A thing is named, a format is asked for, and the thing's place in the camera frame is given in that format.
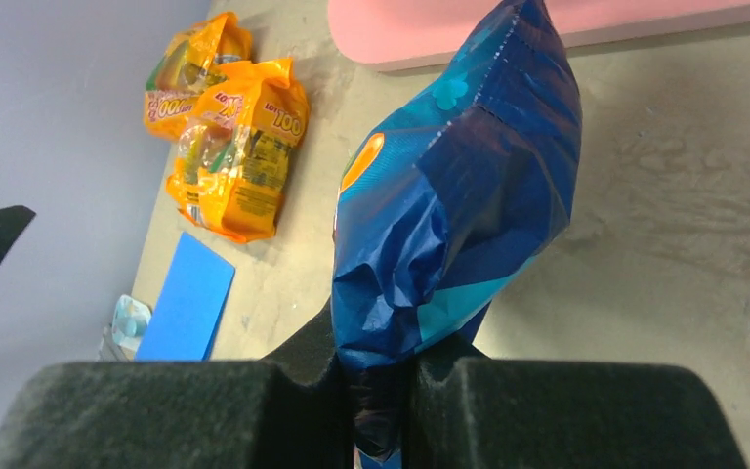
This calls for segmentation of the blue candy bag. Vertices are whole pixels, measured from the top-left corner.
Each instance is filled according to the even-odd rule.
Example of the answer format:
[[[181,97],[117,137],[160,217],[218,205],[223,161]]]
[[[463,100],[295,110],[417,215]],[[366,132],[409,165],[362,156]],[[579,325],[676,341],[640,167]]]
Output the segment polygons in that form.
[[[579,89],[542,1],[502,1],[346,168],[329,298],[367,468],[400,464],[411,360],[476,336],[570,221]]]

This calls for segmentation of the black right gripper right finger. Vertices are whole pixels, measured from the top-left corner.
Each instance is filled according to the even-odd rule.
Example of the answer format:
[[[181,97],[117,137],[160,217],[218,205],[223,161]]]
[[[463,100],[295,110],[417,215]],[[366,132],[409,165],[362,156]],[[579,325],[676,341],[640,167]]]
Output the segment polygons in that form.
[[[422,352],[407,468],[742,468],[709,387],[679,366],[492,359],[459,335]]]

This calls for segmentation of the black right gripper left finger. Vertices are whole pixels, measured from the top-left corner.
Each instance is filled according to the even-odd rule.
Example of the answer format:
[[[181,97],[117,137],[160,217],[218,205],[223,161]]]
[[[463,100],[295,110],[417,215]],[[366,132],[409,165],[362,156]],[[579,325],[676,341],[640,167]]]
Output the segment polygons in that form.
[[[330,314],[256,361],[71,362],[0,425],[0,468],[351,468]]]

